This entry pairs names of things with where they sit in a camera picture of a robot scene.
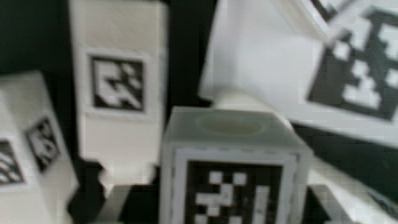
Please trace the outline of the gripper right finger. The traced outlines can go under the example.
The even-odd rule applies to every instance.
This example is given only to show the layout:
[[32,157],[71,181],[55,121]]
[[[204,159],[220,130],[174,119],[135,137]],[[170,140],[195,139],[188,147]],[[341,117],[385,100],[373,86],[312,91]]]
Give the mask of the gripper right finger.
[[328,187],[307,186],[307,224],[358,224],[342,209]]

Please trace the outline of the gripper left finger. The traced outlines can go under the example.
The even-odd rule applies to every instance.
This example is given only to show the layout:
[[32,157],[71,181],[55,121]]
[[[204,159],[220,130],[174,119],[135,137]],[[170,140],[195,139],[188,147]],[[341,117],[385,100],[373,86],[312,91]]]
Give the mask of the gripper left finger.
[[158,224],[158,187],[115,186],[92,224]]

